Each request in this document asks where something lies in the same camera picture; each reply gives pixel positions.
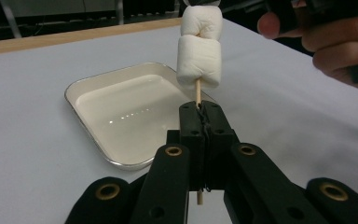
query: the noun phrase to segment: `finger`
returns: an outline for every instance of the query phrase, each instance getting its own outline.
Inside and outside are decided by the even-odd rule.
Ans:
[[[280,21],[273,12],[268,12],[261,16],[257,22],[257,31],[267,39],[275,39],[279,35]]]
[[[351,81],[351,75],[348,68],[340,68],[325,74],[358,89],[358,84],[353,84]]]
[[[312,52],[351,41],[358,41],[358,17],[312,27],[302,37],[304,48]]]
[[[307,3],[305,2],[305,0],[292,1],[293,7],[305,7],[306,5],[307,5]]]
[[[320,49],[313,55],[313,64],[324,73],[358,64],[358,42],[349,42]]]
[[[267,39],[275,39],[278,37],[299,37],[302,36],[304,30],[308,29],[311,24],[311,18],[308,11],[301,7],[295,9],[298,28],[284,34],[280,34],[281,23],[278,16],[273,12],[264,14],[257,22],[257,31]]]

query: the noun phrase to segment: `table surface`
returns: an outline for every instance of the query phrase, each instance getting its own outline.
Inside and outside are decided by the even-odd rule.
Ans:
[[[64,91],[132,65],[175,69],[180,20],[0,41],[0,223],[63,223],[93,181],[147,172],[105,161]],[[240,140],[260,146],[294,183],[330,177],[358,192],[358,90],[311,58],[224,21],[221,85],[206,91]],[[229,223],[222,193],[190,198],[188,223]]]

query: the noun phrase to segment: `white tray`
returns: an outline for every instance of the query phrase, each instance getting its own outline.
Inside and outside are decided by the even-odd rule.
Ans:
[[[167,130],[179,129],[179,106],[195,92],[180,87],[170,67],[144,63],[79,80],[65,98],[108,161],[138,170],[165,145]],[[213,101],[204,92],[201,99]]]

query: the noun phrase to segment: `wooden skewer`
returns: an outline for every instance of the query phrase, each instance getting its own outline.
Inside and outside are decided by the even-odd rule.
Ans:
[[[197,78],[196,80],[196,105],[201,104],[201,79]]]
[[[196,79],[196,106],[198,109],[199,105],[201,104],[201,78]],[[197,191],[197,205],[203,204],[203,195],[202,195],[202,189]]]

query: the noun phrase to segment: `stacked marshmallows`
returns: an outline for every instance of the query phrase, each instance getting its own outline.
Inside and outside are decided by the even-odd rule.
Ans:
[[[216,88],[221,79],[222,53],[220,35],[223,19],[219,7],[187,7],[178,43],[177,80],[194,90],[197,79],[203,90]]]

